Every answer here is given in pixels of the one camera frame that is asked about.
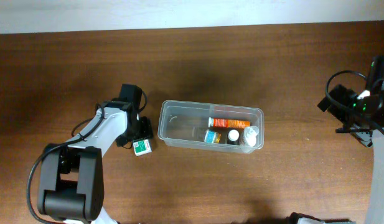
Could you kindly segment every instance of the bottle label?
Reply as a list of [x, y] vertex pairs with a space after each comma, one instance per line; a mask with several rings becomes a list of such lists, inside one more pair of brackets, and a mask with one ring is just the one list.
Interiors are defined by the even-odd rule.
[[216, 133], [215, 131], [208, 130], [208, 131], [205, 133], [204, 142], [214, 143], [214, 141], [216, 140], [216, 138], [217, 138], [217, 133]]
[[246, 128], [250, 126], [249, 121], [232, 120], [232, 119], [213, 119], [213, 127], [218, 128]]

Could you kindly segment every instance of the white wall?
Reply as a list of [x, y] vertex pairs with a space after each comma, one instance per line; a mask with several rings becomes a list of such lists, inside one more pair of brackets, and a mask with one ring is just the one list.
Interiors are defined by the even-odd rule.
[[384, 0], [0, 0], [0, 33], [384, 20]]

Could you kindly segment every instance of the cable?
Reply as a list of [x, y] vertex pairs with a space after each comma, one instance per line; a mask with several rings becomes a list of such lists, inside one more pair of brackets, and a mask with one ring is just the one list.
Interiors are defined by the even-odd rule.
[[145, 92], [143, 92], [143, 90], [142, 90], [142, 94], [144, 96], [144, 105], [142, 106], [141, 109], [139, 109], [139, 113], [142, 112], [142, 110], [144, 110], [144, 108], [146, 107], [146, 105], [148, 103], [148, 97], [146, 96]]
[[129, 147], [125, 147], [125, 145], [122, 146], [122, 147], [125, 148], [125, 149], [131, 149], [131, 148], [132, 148], [132, 142], [131, 142], [131, 145], [130, 145]]
[[359, 133], [359, 132], [368, 132], [368, 131], [371, 131], [371, 130], [367, 128], [357, 128], [357, 129], [338, 128], [335, 130], [337, 134]]
[[327, 84], [326, 84], [326, 88], [324, 89], [324, 93], [326, 95], [326, 98], [336, 107], [338, 107], [339, 109], [341, 110], [344, 110], [345, 112], [347, 113], [350, 113], [350, 114], [354, 114], [354, 115], [357, 115], [359, 118], [362, 118], [363, 120], [365, 120], [370, 126], [374, 127], [374, 130], [379, 130], [379, 132], [381, 132], [383, 135], [384, 135], [384, 129], [379, 125], [377, 124], [376, 122], [374, 122], [373, 120], [371, 120], [370, 118], [367, 118], [365, 117], [364, 115], [362, 115], [361, 113], [339, 103], [338, 101], [336, 101], [335, 99], [333, 99], [333, 97], [330, 96], [329, 94], [329, 85], [330, 85], [330, 82], [331, 80], [333, 80], [333, 78], [335, 78], [336, 76], [339, 76], [341, 74], [345, 74], [345, 73], [351, 73], [351, 74], [354, 74], [354, 75], [358, 75], [362, 78], [364, 78], [365, 80], [367, 79], [366, 76], [362, 75], [361, 73], [359, 72], [355, 72], [355, 71], [351, 71], [351, 70], [344, 70], [344, 71], [341, 71], [341, 72], [337, 72], [336, 74], [332, 75], [330, 78], [329, 78], [329, 81], [327, 81]]
[[[99, 118], [99, 121], [97, 122], [96, 125], [94, 125], [94, 127], [89, 131], [87, 132], [83, 138], [86, 138], [88, 137], [89, 135], [91, 135], [98, 127], [99, 125], [102, 123], [103, 119], [105, 118], [105, 109], [100, 105], [100, 104], [97, 104], [97, 107], [100, 108], [102, 110], [102, 113], [101, 113], [101, 116]], [[41, 223], [45, 223], [45, 224], [62, 224], [62, 223], [58, 223], [58, 222], [50, 222], [50, 221], [47, 221], [47, 220], [43, 220], [41, 219], [37, 214], [36, 212], [34, 211], [34, 209], [32, 208], [32, 204], [31, 204], [31, 196], [30, 196], [30, 189], [31, 189], [31, 182], [32, 182], [32, 178], [34, 176], [34, 172], [36, 170], [36, 168], [38, 167], [38, 164], [45, 158], [47, 157], [50, 153], [58, 150], [58, 149], [61, 149], [62, 147], [65, 147], [65, 146], [68, 146], [68, 145], [71, 145], [71, 144], [75, 144], [75, 143], [78, 143], [80, 141], [83, 140], [82, 137], [76, 139], [76, 140], [73, 140], [73, 141], [68, 141], [68, 142], [65, 142], [65, 143], [61, 143], [47, 151], [45, 151], [44, 153], [42, 153], [38, 159], [34, 162], [34, 165], [32, 166], [31, 168], [31, 171], [30, 171], [30, 175], [29, 175], [29, 179], [27, 180], [27, 189], [26, 189], [26, 199], [27, 199], [27, 207], [29, 208], [29, 211], [31, 213], [31, 215], [38, 221], [38, 222], [41, 222]]]
[[79, 128], [81, 125], [83, 125], [83, 124], [85, 124], [85, 123], [87, 123], [87, 122], [90, 122], [91, 120], [92, 120], [92, 118], [90, 118], [90, 119], [86, 119], [86, 120], [82, 121], [80, 124], [76, 125], [76, 126], [73, 128], [73, 130], [72, 130], [72, 137], [75, 136], [75, 135], [74, 135], [74, 132], [77, 130], [77, 128]]

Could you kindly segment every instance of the orange label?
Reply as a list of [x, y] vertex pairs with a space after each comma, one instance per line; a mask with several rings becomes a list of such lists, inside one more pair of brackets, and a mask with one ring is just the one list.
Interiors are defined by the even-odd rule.
[[213, 127], [218, 127], [218, 128], [246, 128], [246, 127], [249, 127], [250, 124], [251, 123], [249, 121], [214, 118]]

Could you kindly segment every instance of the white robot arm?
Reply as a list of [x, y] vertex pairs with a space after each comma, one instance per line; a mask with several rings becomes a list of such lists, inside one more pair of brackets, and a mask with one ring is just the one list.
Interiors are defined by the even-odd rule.
[[[40, 214], [71, 224], [117, 224], [103, 208], [102, 157], [116, 141], [118, 146], [152, 138], [150, 120], [139, 118], [141, 95], [135, 85], [123, 85], [119, 98], [98, 105], [96, 115], [73, 138], [62, 144], [49, 144], [37, 159], [27, 182], [27, 204], [33, 217], [42, 223], [30, 201], [30, 185], [41, 162], [37, 208]], [[63, 174], [78, 172], [78, 180]]]
[[374, 168], [370, 205], [365, 224], [384, 224], [384, 135], [373, 132]]

